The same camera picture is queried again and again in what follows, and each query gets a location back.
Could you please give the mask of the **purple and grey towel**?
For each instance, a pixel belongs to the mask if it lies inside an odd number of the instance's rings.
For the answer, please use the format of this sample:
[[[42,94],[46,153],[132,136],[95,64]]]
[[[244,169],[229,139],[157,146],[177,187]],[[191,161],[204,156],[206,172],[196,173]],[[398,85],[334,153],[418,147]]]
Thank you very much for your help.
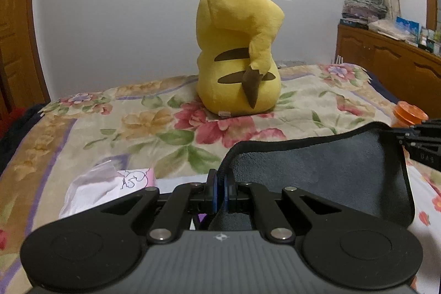
[[[227,175],[274,193],[296,187],[406,228],[415,216],[403,148],[382,122],[325,137],[238,142],[218,168],[219,180]]]

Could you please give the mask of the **orange lidded cup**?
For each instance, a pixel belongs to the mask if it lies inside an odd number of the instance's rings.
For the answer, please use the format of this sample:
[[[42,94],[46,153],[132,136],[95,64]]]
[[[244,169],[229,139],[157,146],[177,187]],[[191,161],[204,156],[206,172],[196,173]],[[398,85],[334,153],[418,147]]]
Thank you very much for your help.
[[[428,115],[419,107],[409,104],[406,101],[399,101],[393,109],[393,128],[409,128],[413,125],[420,125],[428,120]]]

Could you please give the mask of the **white strawberry print cloth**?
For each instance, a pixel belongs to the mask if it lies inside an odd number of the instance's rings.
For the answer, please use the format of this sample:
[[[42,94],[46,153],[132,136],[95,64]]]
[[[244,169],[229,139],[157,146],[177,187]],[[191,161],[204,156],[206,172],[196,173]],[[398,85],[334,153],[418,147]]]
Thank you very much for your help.
[[[225,158],[222,169],[269,190],[294,186],[403,225],[424,251],[412,287],[418,293],[440,292],[440,213],[434,209],[440,196],[402,155],[373,150],[339,155],[315,148],[254,152]]]

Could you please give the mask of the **wooden sideboard cabinet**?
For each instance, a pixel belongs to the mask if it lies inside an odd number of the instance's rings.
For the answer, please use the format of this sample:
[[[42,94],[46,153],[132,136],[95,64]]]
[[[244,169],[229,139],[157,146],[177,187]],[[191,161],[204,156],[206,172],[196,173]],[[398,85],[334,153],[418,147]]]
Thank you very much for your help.
[[[362,66],[396,98],[440,117],[440,58],[369,30],[338,26],[336,57]]]

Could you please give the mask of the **floral bed quilt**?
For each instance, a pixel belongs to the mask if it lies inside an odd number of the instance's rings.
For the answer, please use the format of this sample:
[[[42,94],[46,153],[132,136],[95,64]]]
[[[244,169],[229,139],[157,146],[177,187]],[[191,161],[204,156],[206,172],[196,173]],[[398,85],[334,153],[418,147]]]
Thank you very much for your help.
[[[1,291],[30,289],[19,259],[25,236],[57,219],[71,183],[96,165],[153,169],[169,184],[204,177],[242,140],[341,134],[392,119],[392,102],[361,66],[293,66],[280,74],[276,107],[235,119],[203,107],[194,76],[79,93],[40,110],[1,174]]]

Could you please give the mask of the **purple tissue box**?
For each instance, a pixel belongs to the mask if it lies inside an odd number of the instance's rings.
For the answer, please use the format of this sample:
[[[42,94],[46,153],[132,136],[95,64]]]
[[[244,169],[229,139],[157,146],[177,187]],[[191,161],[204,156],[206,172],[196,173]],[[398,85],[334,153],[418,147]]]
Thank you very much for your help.
[[[69,186],[59,219],[81,213],[145,187],[154,187],[153,169],[117,170],[108,160],[77,177]]]

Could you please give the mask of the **small bottles on cabinet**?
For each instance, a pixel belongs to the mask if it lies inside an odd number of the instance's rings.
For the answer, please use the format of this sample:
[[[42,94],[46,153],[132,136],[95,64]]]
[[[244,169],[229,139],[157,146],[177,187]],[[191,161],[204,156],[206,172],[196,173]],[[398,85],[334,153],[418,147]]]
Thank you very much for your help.
[[[440,31],[422,28],[419,33],[418,47],[422,50],[440,56]]]

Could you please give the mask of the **blue printed box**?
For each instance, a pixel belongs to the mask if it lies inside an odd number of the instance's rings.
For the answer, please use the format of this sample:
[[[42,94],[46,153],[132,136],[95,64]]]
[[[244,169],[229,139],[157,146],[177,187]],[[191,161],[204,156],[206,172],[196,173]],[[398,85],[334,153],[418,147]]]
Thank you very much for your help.
[[[405,40],[417,43],[419,39],[419,23],[405,18],[396,17],[396,27],[403,33]]]

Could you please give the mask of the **stack of folded clothes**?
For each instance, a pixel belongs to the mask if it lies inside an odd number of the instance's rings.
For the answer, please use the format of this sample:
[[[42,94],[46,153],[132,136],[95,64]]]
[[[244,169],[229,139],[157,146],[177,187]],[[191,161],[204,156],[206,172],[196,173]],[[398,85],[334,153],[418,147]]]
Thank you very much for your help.
[[[385,19],[387,7],[369,0],[344,0],[340,23],[353,28],[368,29],[369,24]]]

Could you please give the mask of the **yellow Pikachu plush toy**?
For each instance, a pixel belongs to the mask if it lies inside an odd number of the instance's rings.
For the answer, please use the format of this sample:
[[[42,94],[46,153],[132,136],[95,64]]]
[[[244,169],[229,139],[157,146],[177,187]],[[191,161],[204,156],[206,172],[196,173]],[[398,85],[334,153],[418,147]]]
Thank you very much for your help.
[[[272,0],[200,0],[196,16],[197,95],[218,116],[273,108],[281,78],[271,46],[284,12]]]

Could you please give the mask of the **wooden slatted wardrobe door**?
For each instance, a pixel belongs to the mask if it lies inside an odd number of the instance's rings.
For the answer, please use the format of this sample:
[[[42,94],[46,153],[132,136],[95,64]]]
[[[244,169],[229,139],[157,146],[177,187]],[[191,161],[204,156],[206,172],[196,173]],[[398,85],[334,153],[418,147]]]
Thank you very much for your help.
[[[32,0],[1,0],[1,112],[48,101]]]

